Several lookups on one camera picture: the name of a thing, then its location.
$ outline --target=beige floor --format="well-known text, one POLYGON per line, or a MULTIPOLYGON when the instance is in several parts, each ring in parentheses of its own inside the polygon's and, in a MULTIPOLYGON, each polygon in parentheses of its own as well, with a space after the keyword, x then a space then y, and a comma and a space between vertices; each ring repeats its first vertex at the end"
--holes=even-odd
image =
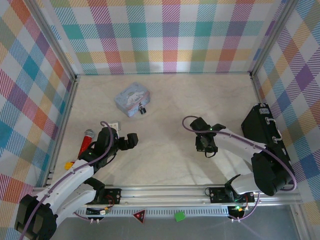
POLYGON ((137 133, 134 149, 120 151, 95 178, 109 185, 224 184, 250 170, 245 162, 219 149, 205 158, 195 147, 195 134, 183 129, 184 116, 196 115, 242 135, 241 123, 257 102, 247 74, 152 74, 83 76, 73 103, 53 180, 76 159, 86 129, 98 133, 100 121, 120 121, 120 136, 137 133), (127 117, 114 97, 133 82, 146 86, 147 113, 127 117))

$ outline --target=green block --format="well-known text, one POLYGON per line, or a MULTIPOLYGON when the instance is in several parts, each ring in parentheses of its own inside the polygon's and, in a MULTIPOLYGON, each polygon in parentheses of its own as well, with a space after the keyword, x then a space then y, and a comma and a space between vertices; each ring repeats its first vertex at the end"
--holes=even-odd
POLYGON ((174 218, 175 218, 176 222, 180 222, 180 221, 184 220, 186 218, 186 216, 183 211, 180 211, 174 215, 174 218))

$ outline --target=triangle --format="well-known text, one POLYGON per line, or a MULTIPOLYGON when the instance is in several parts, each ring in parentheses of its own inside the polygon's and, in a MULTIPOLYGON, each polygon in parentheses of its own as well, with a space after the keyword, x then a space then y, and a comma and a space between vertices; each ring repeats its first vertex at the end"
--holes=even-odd
POLYGON ((145 221, 145 215, 146 215, 146 210, 145 209, 141 210, 141 211, 138 211, 138 212, 133 214, 133 216, 142 224, 145 221))

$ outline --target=small yellow object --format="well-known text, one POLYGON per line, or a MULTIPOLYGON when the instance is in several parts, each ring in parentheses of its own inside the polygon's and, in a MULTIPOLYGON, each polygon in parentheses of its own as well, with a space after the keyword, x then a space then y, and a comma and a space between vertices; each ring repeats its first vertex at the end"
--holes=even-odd
POLYGON ((65 170, 69 170, 72 166, 73 166, 73 162, 66 162, 64 165, 64 169, 65 170))

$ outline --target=plaid wallpaper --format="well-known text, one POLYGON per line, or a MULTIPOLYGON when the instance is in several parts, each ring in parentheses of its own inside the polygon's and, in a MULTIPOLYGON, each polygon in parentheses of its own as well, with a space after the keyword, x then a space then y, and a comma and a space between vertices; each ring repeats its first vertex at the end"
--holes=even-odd
POLYGON ((75 71, 96 75, 247 72, 281 0, 37 2, 75 71))
POLYGON ((71 79, 22 0, 0 0, 0 239, 44 178, 71 79))
POLYGON ((320 1, 300 0, 258 73, 320 234, 320 1))
POLYGON ((253 57, 253 61, 251 62, 250 67, 248 69, 249 72, 251 72, 254 69, 254 67, 256 65, 256 62, 257 62, 257 59, 259 58, 259 56, 261 54, 261 51, 264 49, 266 43, 268 42, 270 34, 273 31, 273 28, 276 25, 277 20, 280 17, 280 15, 281 15, 281 13, 282 13, 282 11, 283 11, 283 9, 284 9, 284 7, 285 7, 287 2, 288 2, 288 0, 281 0, 281 3, 279 5, 278 9, 276 10, 276 13, 274 14, 274 16, 272 18, 272 21, 271 21, 267 31, 265 32, 265 34, 263 36, 263 39, 262 39, 262 41, 261 41, 261 43, 259 45, 258 50, 255 52, 255 55, 253 57))

